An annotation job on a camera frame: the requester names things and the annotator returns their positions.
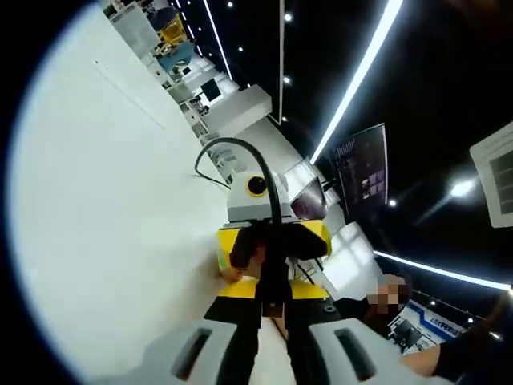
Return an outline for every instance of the black ceiling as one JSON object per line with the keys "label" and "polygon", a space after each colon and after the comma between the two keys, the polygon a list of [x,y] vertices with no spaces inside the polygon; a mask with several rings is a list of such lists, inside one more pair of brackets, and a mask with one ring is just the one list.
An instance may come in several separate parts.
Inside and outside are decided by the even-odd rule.
{"label": "black ceiling", "polygon": [[[202,26],[199,44],[224,63],[200,0],[182,7]],[[466,202],[450,202],[419,226],[413,223],[445,195],[458,176],[475,175],[469,148],[513,120],[511,2],[405,0],[368,75],[328,147],[375,124],[386,124],[390,196],[366,227],[376,248],[461,274],[507,282],[513,260],[510,229],[493,229],[481,188]],[[260,84],[279,101],[279,2],[209,2],[234,79]],[[379,22],[386,2],[347,0],[317,4],[285,0],[283,116],[279,129],[303,156],[311,156]],[[241,54],[238,46],[244,48]],[[317,162],[335,177],[325,157]],[[411,270],[415,286],[486,315],[494,290]]]}

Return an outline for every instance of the yellow ring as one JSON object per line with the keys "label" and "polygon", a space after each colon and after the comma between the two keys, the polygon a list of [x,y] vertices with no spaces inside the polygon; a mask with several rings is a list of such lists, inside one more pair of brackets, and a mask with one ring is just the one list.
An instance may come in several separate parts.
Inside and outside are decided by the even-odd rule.
{"label": "yellow ring", "polygon": [[264,179],[264,177],[262,175],[253,175],[251,178],[248,179],[248,181],[246,182],[246,192],[248,193],[249,196],[253,197],[253,198],[262,198],[262,197],[265,197],[265,194],[267,194],[267,184],[265,185],[265,190],[262,194],[255,194],[254,192],[252,192],[250,189],[249,189],[249,181],[253,178],[262,178]]}

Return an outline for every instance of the ceiling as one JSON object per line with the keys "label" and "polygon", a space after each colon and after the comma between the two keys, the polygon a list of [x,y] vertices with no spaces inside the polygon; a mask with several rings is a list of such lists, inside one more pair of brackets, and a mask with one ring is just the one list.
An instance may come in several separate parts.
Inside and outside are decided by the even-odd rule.
{"label": "ceiling", "polygon": [[[204,2],[190,3],[180,4],[188,22],[202,27],[198,44],[224,71]],[[279,120],[279,2],[208,4],[233,78],[242,87],[261,85],[272,96],[273,117]],[[284,34],[284,75],[291,84],[283,89],[287,121],[277,127],[303,156],[313,154],[385,5],[382,0],[330,6],[285,0],[285,11],[293,16]],[[375,124],[386,125],[389,196],[398,199],[398,206],[383,207],[362,224],[376,248],[492,281],[513,277],[513,259],[506,251],[509,230],[491,228],[481,188],[414,225],[455,178],[475,175],[470,146],[513,120],[508,97],[512,15],[508,1],[404,1],[327,147]],[[326,155],[317,165],[326,177],[336,176]],[[486,315],[496,295],[452,279],[436,278],[433,285],[432,274],[411,273],[417,289],[475,314]]]}

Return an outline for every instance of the led light strip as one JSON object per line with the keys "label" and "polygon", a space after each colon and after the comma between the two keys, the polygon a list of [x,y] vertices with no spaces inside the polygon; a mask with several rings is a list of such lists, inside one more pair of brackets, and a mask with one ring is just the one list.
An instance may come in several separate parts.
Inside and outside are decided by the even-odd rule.
{"label": "led light strip", "polygon": [[223,46],[221,45],[221,41],[219,39],[219,35],[217,34],[216,24],[214,24],[214,19],[212,18],[212,14],[210,13],[210,8],[208,7],[207,0],[203,0],[205,4],[205,8],[207,9],[208,18],[210,19],[210,23],[212,24],[212,29],[214,30],[214,35],[216,36],[217,44],[219,44],[219,49],[221,51],[221,55],[223,56],[224,65],[226,66],[226,71],[228,72],[228,76],[230,80],[233,80],[232,72],[230,71],[230,67],[228,67],[228,62],[226,61],[226,56],[224,56]]}
{"label": "led light strip", "polygon": [[342,119],[342,116],[345,114],[345,111],[351,103],[351,100],[353,100],[353,97],[355,96],[356,91],[360,87],[360,84],[362,84],[363,79],[366,77],[367,72],[369,71],[369,68],[372,65],[372,62],[374,61],[374,59],[376,59],[376,55],[378,54],[379,49],[385,41],[385,38],[390,28],[392,27],[392,24],[394,24],[395,17],[398,15],[399,10],[401,9],[402,1],[403,0],[388,1],[382,19],[378,24],[378,28],[376,29],[376,32],[374,32],[374,36],[370,41],[369,48],[367,48],[367,52],[363,57],[362,62],[360,63],[360,66],[356,71],[356,74],[354,74],[353,80],[351,81],[351,84],[349,85],[349,88],[347,89],[344,98],[342,99],[340,105],[335,111],[335,115],[329,122],[328,128],[326,128],[326,131],[322,136],[321,142],[319,143],[317,149],[313,153],[312,159],[310,160],[311,164],[315,164],[317,158],[321,155],[322,150],[328,143],[328,140],[331,137],[331,135],[334,133],[335,128],[337,128],[337,125],[340,123],[340,120]]}
{"label": "led light strip", "polygon": [[492,287],[494,289],[500,289],[500,290],[510,290],[511,289],[511,285],[508,285],[506,283],[492,282],[492,281],[487,281],[484,279],[468,277],[466,275],[461,275],[461,274],[457,274],[457,273],[451,273],[450,271],[445,271],[442,269],[437,269],[435,267],[421,265],[420,263],[407,261],[406,259],[394,257],[393,255],[389,255],[387,253],[382,253],[381,251],[374,251],[374,254],[376,254],[380,257],[385,257],[385,258],[391,259],[392,261],[404,263],[405,265],[410,265],[413,267],[417,267],[419,269],[427,270],[427,271],[430,271],[431,273],[436,273],[436,274],[440,274],[440,275],[445,275],[446,277],[456,278],[456,279],[459,279],[460,281],[475,283],[477,285]]}
{"label": "led light strip", "polygon": [[187,29],[189,30],[189,34],[191,34],[192,38],[195,39],[196,36],[194,36],[194,34],[192,33],[192,28],[191,26],[187,25]]}

